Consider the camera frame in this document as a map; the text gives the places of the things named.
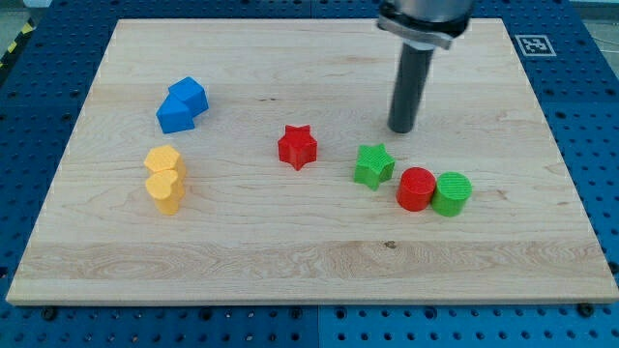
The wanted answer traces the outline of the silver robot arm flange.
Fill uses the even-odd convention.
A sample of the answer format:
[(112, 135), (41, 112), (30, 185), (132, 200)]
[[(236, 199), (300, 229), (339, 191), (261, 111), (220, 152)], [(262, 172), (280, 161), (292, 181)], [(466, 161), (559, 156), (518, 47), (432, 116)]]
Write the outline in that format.
[(466, 29), (474, 0), (385, 0), (376, 25), (417, 50), (448, 50)]

